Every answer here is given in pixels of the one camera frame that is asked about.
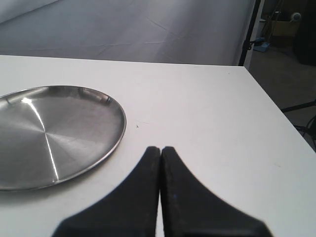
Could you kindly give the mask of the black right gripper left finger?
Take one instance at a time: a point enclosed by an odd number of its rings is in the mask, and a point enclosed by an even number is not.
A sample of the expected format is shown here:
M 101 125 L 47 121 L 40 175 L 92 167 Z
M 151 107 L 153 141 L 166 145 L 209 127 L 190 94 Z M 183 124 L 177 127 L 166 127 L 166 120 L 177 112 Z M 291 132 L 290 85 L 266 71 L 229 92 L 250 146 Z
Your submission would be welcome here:
M 160 150 L 147 147 L 132 172 L 107 196 L 63 220 L 55 237 L 154 237 Z

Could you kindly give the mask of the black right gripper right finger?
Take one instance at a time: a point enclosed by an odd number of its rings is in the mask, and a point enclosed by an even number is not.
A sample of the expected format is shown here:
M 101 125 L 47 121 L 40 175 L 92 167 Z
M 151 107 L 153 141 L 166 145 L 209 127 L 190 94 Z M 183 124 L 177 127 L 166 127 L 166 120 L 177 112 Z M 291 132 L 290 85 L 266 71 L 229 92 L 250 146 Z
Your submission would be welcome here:
M 270 237 L 264 222 L 205 187 L 173 147 L 161 153 L 160 200 L 166 237 Z

